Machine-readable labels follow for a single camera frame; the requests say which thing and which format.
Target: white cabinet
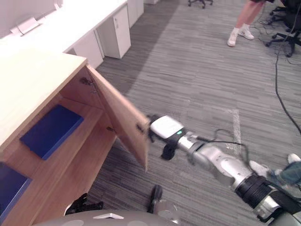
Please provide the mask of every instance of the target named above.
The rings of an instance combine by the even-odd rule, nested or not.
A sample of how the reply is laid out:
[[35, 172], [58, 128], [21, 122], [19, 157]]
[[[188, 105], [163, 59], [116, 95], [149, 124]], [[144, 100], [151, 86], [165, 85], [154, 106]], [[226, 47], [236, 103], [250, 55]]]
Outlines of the white cabinet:
[[127, 0], [128, 23], [132, 27], [144, 13], [143, 0]]
[[127, 6], [97, 29], [104, 55], [121, 59], [131, 47]]
[[97, 68], [103, 62], [103, 56], [100, 48], [101, 46], [98, 45], [94, 31], [88, 33], [73, 47], [75, 54], [77, 56], [86, 57], [88, 59], [88, 63], [93, 68]]
[[158, 1], [159, 1], [159, 0], [144, 0], [144, 3], [145, 3], [145, 4], [152, 4], [152, 5], [154, 5], [154, 4], [156, 4]]

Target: cabinet door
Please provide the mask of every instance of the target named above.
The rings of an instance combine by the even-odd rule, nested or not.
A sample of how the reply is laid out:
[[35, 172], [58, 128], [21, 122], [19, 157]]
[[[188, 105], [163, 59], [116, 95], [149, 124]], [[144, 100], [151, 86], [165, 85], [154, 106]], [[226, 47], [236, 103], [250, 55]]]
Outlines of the cabinet door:
[[137, 19], [144, 13], [144, 2], [143, 0], [136, 0], [137, 6]]
[[86, 57], [89, 64], [97, 68], [103, 62], [103, 56], [98, 46], [94, 32], [90, 32], [73, 47], [76, 55]]
[[127, 0], [128, 23], [130, 27], [134, 25], [138, 18], [136, 2], [137, 0]]
[[120, 59], [131, 47], [130, 29], [128, 25], [127, 7], [122, 8], [114, 17], [116, 38], [118, 42]]
[[94, 68], [89, 65], [87, 68], [117, 136], [147, 169], [149, 120]]

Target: blue panel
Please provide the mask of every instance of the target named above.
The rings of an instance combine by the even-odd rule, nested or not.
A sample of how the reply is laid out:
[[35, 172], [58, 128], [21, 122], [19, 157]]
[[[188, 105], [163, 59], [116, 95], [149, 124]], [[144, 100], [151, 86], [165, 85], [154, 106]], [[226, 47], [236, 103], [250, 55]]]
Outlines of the blue panel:
[[46, 160], [83, 120], [80, 115], [57, 105], [20, 140]]
[[0, 163], [0, 225], [31, 180]]

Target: jeans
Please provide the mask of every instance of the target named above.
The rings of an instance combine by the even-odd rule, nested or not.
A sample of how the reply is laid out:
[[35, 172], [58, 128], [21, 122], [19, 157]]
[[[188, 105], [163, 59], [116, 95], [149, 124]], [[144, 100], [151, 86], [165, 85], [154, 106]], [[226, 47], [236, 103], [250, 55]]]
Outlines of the jeans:
[[272, 182], [281, 185], [301, 186], [301, 161], [293, 162], [285, 167], [279, 174], [271, 173]]

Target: white tape line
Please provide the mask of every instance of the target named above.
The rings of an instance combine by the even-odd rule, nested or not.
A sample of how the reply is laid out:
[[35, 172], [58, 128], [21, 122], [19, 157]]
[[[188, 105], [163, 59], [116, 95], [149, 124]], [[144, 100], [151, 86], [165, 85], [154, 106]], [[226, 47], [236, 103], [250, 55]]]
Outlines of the white tape line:
[[[233, 114], [234, 139], [235, 139], [235, 142], [241, 143], [239, 110], [238, 109], [233, 109], [232, 114]], [[235, 154], [240, 154], [241, 146], [240, 145], [235, 145], [234, 146], [234, 151], [235, 151]]]

